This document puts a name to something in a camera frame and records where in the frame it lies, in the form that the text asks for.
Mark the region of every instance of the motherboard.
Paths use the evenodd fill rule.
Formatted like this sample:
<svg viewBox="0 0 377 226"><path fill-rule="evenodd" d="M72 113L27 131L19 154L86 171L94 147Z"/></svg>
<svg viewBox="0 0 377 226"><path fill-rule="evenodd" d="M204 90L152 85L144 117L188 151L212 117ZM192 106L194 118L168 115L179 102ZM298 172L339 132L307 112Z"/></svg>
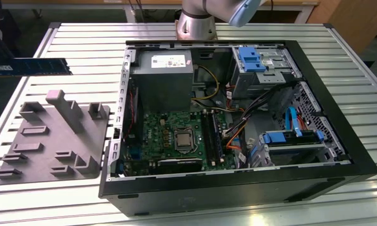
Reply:
<svg viewBox="0 0 377 226"><path fill-rule="evenodd" d="M235 169L234 153L222 141L227 127L224 112L147 113L143 144L128 147L134 161L124 164L127 171L144 176L152 174L151 168L160 170L164 166L168 173L174 165L188 164L199 171Z"/></svg>

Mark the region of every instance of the ram slot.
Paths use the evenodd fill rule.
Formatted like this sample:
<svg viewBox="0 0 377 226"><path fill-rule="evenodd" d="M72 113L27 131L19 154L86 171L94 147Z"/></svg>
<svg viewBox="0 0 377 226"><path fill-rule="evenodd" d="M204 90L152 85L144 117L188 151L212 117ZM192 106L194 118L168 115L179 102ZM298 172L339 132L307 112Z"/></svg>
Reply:
<svg viewBox="0 0 377 226"><path fill-rule="evenodd" d="M218 155L214 148L214 138L212 138L212 129L211 129L211 121L208 117L210 113L202 113L202 129L204 136L204 144L206 144L206 152L207 152L207 160L211 166L216 165Z"/></svg>
<svg viewBox="0 0 377 226"><path fill-rule="evenodd" d="M215 114L210 114L211 117L211 122L212 122L212 141L214 141L214 151L218 156L218 162L224 162L224 153L222 149L222 136L220 136L220 131L219 131L219 125L218 121L215 118Z"/></svg>

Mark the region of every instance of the slotted aluminum table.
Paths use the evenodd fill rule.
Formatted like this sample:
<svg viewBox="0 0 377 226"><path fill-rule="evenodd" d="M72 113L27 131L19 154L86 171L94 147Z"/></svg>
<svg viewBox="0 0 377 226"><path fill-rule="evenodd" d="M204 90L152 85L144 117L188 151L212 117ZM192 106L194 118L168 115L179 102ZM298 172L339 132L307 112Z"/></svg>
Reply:
<svg viewBox="0 0 377 226"><path fill-rule="evenodd" d="M377 78L335 29L322 24L218 24L220 40L298 40L377 163ZM66 57L74 76L24 77L0 118L0 165L23 121L26 101L47 104L51 89L66 98L116 107L126 40L172 40L174 24L62 24L48 30L35 57ZM112 136L112 120L107 137ZM0 223L27 226L377 225L377 176L308 202L128 218L98 197L100 178L0 186Z"/></svg>

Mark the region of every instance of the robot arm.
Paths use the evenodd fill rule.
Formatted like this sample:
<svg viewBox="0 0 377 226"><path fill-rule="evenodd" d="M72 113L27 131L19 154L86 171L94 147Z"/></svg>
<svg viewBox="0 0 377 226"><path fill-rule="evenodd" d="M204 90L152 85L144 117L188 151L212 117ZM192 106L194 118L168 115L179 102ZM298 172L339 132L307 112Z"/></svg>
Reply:
<svg viewBox="0 0 377 226"><path fill-rule="evenodd" d="M178 24L179 39L211 40L216 36L215 18L236 27L252 19L259 5L267 0L183 0Z"/></svg>

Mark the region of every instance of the power supply label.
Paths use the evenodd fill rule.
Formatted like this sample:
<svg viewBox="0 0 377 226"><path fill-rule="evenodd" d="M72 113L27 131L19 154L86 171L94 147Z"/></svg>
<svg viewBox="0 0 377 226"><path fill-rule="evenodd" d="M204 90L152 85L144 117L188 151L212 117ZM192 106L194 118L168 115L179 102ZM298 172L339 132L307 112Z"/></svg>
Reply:
<svg viewBox="0 0 377 226"><path fill-rule="evenodd" d="M151 58L152 68L186 67L184 55L156 55Z"/></svg>

